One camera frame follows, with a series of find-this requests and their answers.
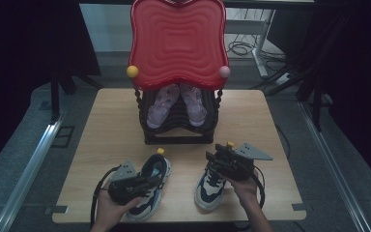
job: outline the pink sneaker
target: pink sneaker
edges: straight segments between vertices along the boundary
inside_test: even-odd
[[[161,126],[170,112],[171,106],[180,96],[180,89],[177,84],[165,86],[158,91],[155,104],[150,106],[147,115],[147,125],[151,129],[157,129]]]
[[[187,84],[180,84],[180,90],[186,104],[189,122],[194,127],[200,127],[204,124],[207,115],[207,109],[201,99],[201,90]]]

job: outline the gray floor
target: gray floor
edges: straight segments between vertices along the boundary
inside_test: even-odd
[[[126,54],[100,54],[99,62],[102,77],[94,77],[96,81],[106,88],[130,87],[124,77]],[[233,74],[226,89],[247,89],[261,82],[252,59],[231,59],[230,66]],[[89,230],[88,223],[56,224],[50,215],[50,210],[55,210],[57,197],[97,93],[95,88],[80,79],[74,80],[78,87],[76,94],[61,96],[62,108],[67,109],[62,126],[74,128],[71,141],[66,146],[64,139],[54,140],[53,144],[59,146],[49,149],[11,231]],[[275,96],[268,96],[267,101],[279,128],[307,217],[301,221],[272,221],[271,225],[275,231],[357,231],[352,209],[333,181],[324,155],[295,99],[297,89],[298,86],[293,86]],[[136,103],[135,96],[132,97],[133,103]],[[24,120],[0,155],[0,213],[47,127],[49,100],[48,85],[33,93]],[[321,126],[322,136],[371,228],[371,170],[333,123],[327,108],[322,110]]]

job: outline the wooden table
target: wooden table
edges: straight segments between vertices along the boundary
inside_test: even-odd
[[[286,155],[275,129],[264,95],[256,90],[224,90],[214,143],[232,141],[235,148],[247,142],[268,153],[273,160],[256,160],[266,179],[264,213],[269,220],[304,219],[302,204]],[[172,131],[172,134],[183,133]],[[74,155],[71,169],[59,196],[65,214],[53,214],[55,222],[88,222],[93,191],[112,167],[131,160],[139,171],[158,148],[172,164],[162,199],[152,221],[240,221],[246,214],[227,183],[221,205],[213,212],[201,211],[194,203],[194,190],[207,164],[206,151],[213,144],[146,145],[132,89],[101,89]]]

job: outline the hand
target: hand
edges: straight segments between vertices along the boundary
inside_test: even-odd
[[[240,199],[241,205],[246,208],[246,206],[252,202],[257,202],[257,184],[249,178],[246,181],[235,181],[226,176],[222,176],[226,181],[228,181],[234,188],[234,192]]]
[[[132,199],[128,204],[124,206],[118,205],[110,198],[107,190],[105,190],[108,189],[109,185],[110,183],[107,182],[103,187],[104,189],[100,190],[98,197],[96,222],[93,225],[91,231],[109,231],[122,219],[125,212],[138,205],[141,201],[141,197],[137,197]]]

